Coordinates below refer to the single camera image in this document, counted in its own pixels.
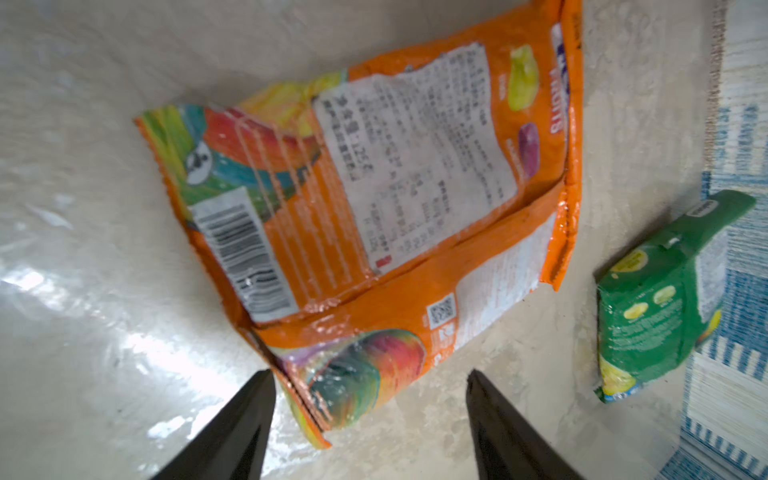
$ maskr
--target snack bag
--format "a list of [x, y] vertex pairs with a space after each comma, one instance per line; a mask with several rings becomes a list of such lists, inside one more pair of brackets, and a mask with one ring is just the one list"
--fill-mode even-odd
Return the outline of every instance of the snack bag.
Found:
[[537, 0], [234, 108], [136, 119], [314, 445], [539, 280], [560, 285], [581, 200], [580, 21], [578, 0]]
[[720, 324], [728, 224], [755, 199], [709, 197], [613, 265], [600, 280], [603, 402], [636, 393], [679, 366]]

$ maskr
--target beige tile floor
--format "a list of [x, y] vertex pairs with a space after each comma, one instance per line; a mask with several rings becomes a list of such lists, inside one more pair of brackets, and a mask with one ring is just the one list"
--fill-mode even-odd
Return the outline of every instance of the beige tile floor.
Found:
[[[0, 478], [146, 478], [254, 371], [131, 117], [231, 104], [450, 34], [500, 0], [6, 0], [0, 4]], [[710, 4], [585, 0], [584, 204], [540, 288], [313, 451], [279, 399], [267, 478], [474, 478], [480, 368], [587, 478], [653, 478], [681, 371], [623, 404], [596, 381], [593, 272], [697, 198]]]

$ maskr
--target white oval logo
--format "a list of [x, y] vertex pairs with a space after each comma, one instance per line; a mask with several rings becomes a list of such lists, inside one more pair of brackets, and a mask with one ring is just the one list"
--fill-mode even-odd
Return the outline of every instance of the white oval logo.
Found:
[[712, 212], [712, 210], [717, 208], [717, 200], [705, 200], [701, 202], [700, 204], [696, 205], [695, 207], [688, 210], [686, 215], [688, 217], [703, 217], [704, 215], [709, 214]]
[[214, 168], [214, 154], [205, 142], [200, 142], [192, 153], [187, 155], [187, 183], [200, 185], [208, 179]]

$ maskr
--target qr code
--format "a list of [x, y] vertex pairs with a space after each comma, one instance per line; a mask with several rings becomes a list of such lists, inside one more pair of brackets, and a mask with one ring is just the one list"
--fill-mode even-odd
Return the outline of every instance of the qr code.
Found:
[[445, 322], [456, 318], [456, 297], [453, 293], [427, 307], [429, 328], [436, 329]]

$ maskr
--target green candy bag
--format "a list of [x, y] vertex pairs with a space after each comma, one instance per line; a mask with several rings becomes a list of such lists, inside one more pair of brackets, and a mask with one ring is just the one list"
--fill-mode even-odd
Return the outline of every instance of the green candy bag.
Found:
[[726, 227], [755, 199], [722, 190], [656, 232], [598, 284], [603, 402], [636, 393], [675, 369], [720, 324]]

